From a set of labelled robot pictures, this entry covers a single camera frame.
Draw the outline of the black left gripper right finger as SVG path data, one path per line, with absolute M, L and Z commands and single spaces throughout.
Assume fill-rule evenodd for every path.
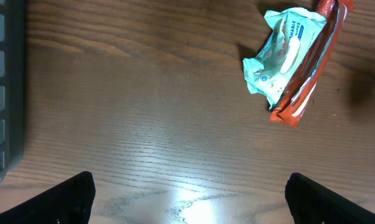
M 285 199 L 295 224 L 375 223 L 375 213 L 294 172 Z

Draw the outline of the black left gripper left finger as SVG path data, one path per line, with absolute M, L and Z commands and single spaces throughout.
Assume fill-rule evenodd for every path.
M 95 193 L 93 175 L 84 171 L 0 213 L 0 224 L 88 224 Z

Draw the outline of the orange-red snack bar wrapper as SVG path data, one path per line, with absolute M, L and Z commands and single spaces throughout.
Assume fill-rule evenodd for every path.
M 353 0 L 319 1 L 317 12 L 326 17 L 326 25 L 284 89 L 280 102 L 270 116 L 272 122 L 298 126 L 334 49 L 347 13 L 354 8 Z

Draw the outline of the teal tissue packet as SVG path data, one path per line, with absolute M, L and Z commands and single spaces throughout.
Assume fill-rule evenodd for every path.
M 267 11 L 264 19 L 272 34 L 254 58 L 243 59 L 250 93 L 267 98 L 269 108 L 279 102 L 284 88 L 326 25 L 326 18 L 302 7 Z

